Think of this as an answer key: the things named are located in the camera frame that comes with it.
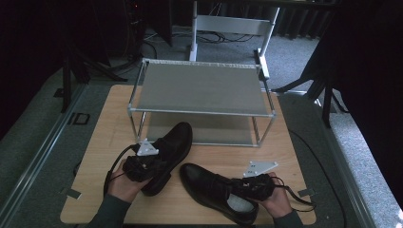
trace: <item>hand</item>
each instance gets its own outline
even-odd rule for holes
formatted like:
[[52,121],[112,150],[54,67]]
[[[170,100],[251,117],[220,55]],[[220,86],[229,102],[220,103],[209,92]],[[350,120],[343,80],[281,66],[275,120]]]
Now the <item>hand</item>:
[[131,203],[142,188],[151,181],[151,179],[142,182],[130,180],[123,170],[124,163],[125,160],[122,160],[119,168],[112,173],[107,193],[119,198],[120,200]]
[[[268,175],[276,177],[276,173],[269,173]],[[277,178],[273,178],[273,182],[275,185],[280,185]],[[264,201],[256,200],[256,202],[262,205],[274,219],[284,217],[293,211],[284,188],[276,187],[272,196]]]

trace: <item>wire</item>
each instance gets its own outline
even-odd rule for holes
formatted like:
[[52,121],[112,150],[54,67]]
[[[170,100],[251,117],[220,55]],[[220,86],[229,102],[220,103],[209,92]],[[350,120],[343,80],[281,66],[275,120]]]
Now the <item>wire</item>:
[[138,67],[138,66],[133,66],[133,67],[129,68],[128,70],[124,71],[124,72],[116,73],[116,75],[118,75],[118,76],[124,75],[124,74],[126,74],[127,72],[133,70],[134,68],[139,68],[139,67]]
[[129,19],[128,19],[128,15],[127,15],[127,7],[126,7],[126,1],[125,0],[123,0],[123,5],[124,5],[124,9],[125,9],[125,21],[126,21],[126,24],[127,24],[127,36],[126,36],[126,45],[125,45],[125,51],[124,51],[124,53],[122,54],[122,57],[124,57],[126,54],[127,54],[127,51],[128,51],[128,46],[129,46],[129,43],[130,43],[130,21],[129,21]]
[[279,177],[271,177],[271,178],[272,179],[275,178],[275,179],[279,180],[281,182],[281,185],[276,184],[276,187],[284,188],[285,190],[287,190],[287,192],[291,195],[291,197],[293,197],[296,201],[298,201],[302,204],[305,204],[305,205],[312,206],[312,208],[309,210],[299,210],[299,209],[293,208],[294,210],[299,211],[299,212],[310,212],[310,211],[315,210],[315,208],[317,207],[317,204],[314,201],[307,201],[307,200],[299,198],[294,193],[294,191],[291,189],[290,186],[284,184],[284,180],[282,180],[281,178],[279,178]]
[[149,35],[148,37],[145,37],[145,38],[143,39],[143,41],[149,40],[149,39],[151,39],[151,38],[154,37],[154,36],[158,36],[158,33],[154,33],[154,34]]
[[152,49],[154,50],[154,59],[158,59],[157,57],[157,49],[153,46],[153,45],[151,45],[149,42],[147,42],[147,41],[143,41],[144,42],[144,44],[146,44],[146,45],[148,45],[148,46],[150,46],[150,47],[152,47]]
[[210,10],[210,12],[208,13],[208,15],[213,14],[213,11],[216,9],[216,7],[219,7],[219,8],[217,9],[216,16],[219,15],[220,8],[221,8],[221,3],[217,3],[216,6],[214,6],[214,8],[212,8],[212,9]]
[[197,36],[200,41],[205,42],[205,43],[210,43],[210,44],[237,43],[237,42],[241,43],[241,42],[247,42],[254,37],[253,35],[242,35],[240,38],[237,38],[237,39],[228,39],[225,37],[224,34],[215,32],[215,31],[200,31],[200,34],[215,35],[218,37],[217,40],[212,40],[212,39],[202,37],[200,35]]
[[126,68],[130,67],[131,65],[133,65],[134,63],[136,63],[136,61],[137,60],[135,58],[133,58],[132,60],[128,61],[127,63],[124,63],[122,65],[118,65],[118,66],[109,67],[107,70],[115,72],[115,71],[118,71],[118,70],[126,69]]
[[343,205],[342,205],[342,203],[341,203],[340,198],[339,198],[338,195],[337,195],[337,192],[336,192],[336,190],[335,190],[335,187],[334,187],[334,186],[332,185],[332,183],[330,182],[330,178],[329,178],[329,176],[327,175],[327,173],[326,173],[326,171],[325,171],[325,169],[324,169],[322,163],[320,162],[319,158],[318,158],[317,155],[315,154],[315,152],[314,152],[314,150],[312,149],[312,147],[311,147],[304,139],[302,139],[302,137],[299,136],[299,134],[298,134],[297,132],[295,132],[295,131],[293,131],[293,130],[290,130],[290,129],[288,129],[288,131],[289,131],[290,133],[294,134],[295,136],[297,136],[297,137],[308,147],[308,149],[311,151],[312,155],[314,156],[315,160],[317,161],[317,164],[320,166],[320,168],[321,168],[323,174],[325,175],[326,180],[329,182],[329,185],[330,185],[330,187],[332,188],[332,191],[333,191],[333,193],[334,193],[334,195],[335,195],[335,197],[336,197],[337,203],[338,203],[338,205],[339,205],[339,207],[340,207],[341,215],[343,216],[343,227],[347,227],[346,212],[345,212],[345,210],[344,210],[344,207],[343,207]]
[[133,148],[134,148],[134,145],[130,145],[130,146],[128,146],[127,148],[125,148],[124,151],[121,152],[121,154],[118,156],[118,158],[117,158],[117,159],[115,160],[115,162],[112,164],[112,167],[110,168],[110,170],[107,171],[106,178],[105,178],[105,182],[104,182],[104,195],[107,193],[107,189],[108,189],[108,187],[109,187],[110,181],[112,181],[113,179],[117,178],[117,177],[115,177],[115,178],[113,178],[113,179],[110,178],[110,177],[112,177],[112,173],[113,173],[113,170],[115,169],[116,165],[117,165],[118,162],[121,160],[122,156],[123,156],[129,149],[134,150]]
[[124,173],[119,174],[118,176],[116,176],[116,177],[114,177],[114,178],[112,178],[112,179],[110,179],[108,183],[110,183],[110,182],[112,182],[113,180],[115,180],[115,179],[119,178],[120,176],[123,176],[124,174],[125,174],[125,172],[124,172]]

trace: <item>black leather shoe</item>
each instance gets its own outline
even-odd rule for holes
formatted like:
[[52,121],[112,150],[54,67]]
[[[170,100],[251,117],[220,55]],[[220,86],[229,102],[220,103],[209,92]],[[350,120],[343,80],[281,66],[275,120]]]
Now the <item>black leather shoe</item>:
[[183,164],[180,175],[184,188],[199,204],[222,212],[240,226],[255,222],[259,205],[235,195],[230,179],[193,163]]
[[155,196],[163,190],[171,178],[171,171],[189,154],[193,140],[192,126],[181,122],[176,124],[164,137],[156,140],[152,145],[159,149],[159,159],[164,162],[155,177],[143,187],[146,196]]

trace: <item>light wood surface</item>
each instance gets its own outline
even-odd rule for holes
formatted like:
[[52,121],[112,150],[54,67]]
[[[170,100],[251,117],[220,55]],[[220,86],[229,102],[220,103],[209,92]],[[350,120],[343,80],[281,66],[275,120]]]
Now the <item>light wood surface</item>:
[[[82,224],[92,220],[103,199],[106,172],[128,145],[136,143],[127,115],[127,104],[132,90],[132,85],[114,85],[110,89],[71,187],[82,193],[82,196],[79,199],[67,197],[61,214],[64,223]],[[273,94],[272,98],[278,115],[261,147],[193,145],[182,163],[192,162],[227,178],[241,178],[249,161],[278,162],[278,167],[273,171],[286,185],[294,192],[306,189],[278,99]],[[155,197],[146,197],[143,194],[137,196],[127,212],[125,223],[235,224],[220,212],[203,207],[190,198],[182,187],[180,166],[179,164],[172,171],[171,179],[160,194]],[[295,208],[309,208],[293,199],[291,202]],[[315,212],[299,215],[304,224],[316,221]],[[273,224],[273,220],[260,208],[255,224]]]

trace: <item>sleeve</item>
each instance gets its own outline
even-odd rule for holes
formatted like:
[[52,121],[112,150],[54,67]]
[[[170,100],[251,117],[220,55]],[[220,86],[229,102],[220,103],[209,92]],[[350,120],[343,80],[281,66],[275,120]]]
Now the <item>sleeve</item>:
[[125,215],[131,203],[106,194],[98,209],[98,213],[86,228],[121,228],[125,221]]
[[302,221],[297,213],[293,210],[290,214],[287,214],[281,218],[274,218],[276,228],[300,228],[303,227]]

